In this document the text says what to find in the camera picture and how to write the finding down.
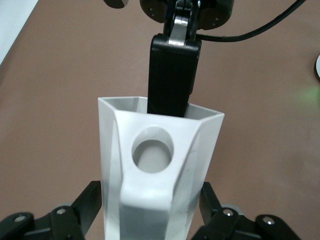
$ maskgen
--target white plastic holder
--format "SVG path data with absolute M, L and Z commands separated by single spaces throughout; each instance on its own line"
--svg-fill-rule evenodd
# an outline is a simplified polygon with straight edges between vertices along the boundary
M 106 240 L 185 240 L 224 114 L 147 114 L 146 97 L 98 99 Z

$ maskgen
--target black cable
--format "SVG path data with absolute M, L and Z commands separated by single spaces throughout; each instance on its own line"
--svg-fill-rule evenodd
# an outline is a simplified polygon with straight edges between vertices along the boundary
M 245 33 L 245 34 L 242 34 L 239 36 L 209 36 L 209 35 L 197 34 L 196 38 L 204 40 L 204 41 L 224 42 L 224 43 L 239 42 L 239 41 L 243 41 L 246 39 L 250 39 L 254 36 L 262 34 L 263 32 L 272 28 L 274 25 L 280 23 L 283 19 L 285 19 L 287 16 L 289 16 L 294 10 L 296 10 L 298 7 L 300 7 L 300 5 L 303 4 L 305 1 L 306 0 L 295 1 L 287 10 L 285 10 L 283 13 L 281 13 L 275 19 L 273 19 L 272 21 L 268 22 L 267 24 L 257 28 L 256 30 L 253 30 L 251 32 L 248 32 L 248 33 Z

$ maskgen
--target white plastic part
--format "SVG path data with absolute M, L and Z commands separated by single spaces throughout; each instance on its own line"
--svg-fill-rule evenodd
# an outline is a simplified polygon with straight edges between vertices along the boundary
M 147 114 L 145 97 L 98 99 L 106 240 L 185 240 L 224 114 Z

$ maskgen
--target circular hole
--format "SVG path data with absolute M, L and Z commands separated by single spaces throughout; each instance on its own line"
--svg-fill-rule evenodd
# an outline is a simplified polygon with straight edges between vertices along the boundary
M 164 129 L 152 126 L 144 129 L 136 137 L 132 158 L 141 171 L 158 173 L 170 164 L 173 151 L 170 135 Z

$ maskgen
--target pentagonal white cup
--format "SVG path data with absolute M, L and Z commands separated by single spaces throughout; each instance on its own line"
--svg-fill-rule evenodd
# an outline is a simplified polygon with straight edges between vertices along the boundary
M 185 240 L 224 114 L 147 114 L 146 97 L 98 99 L 106 240 Z

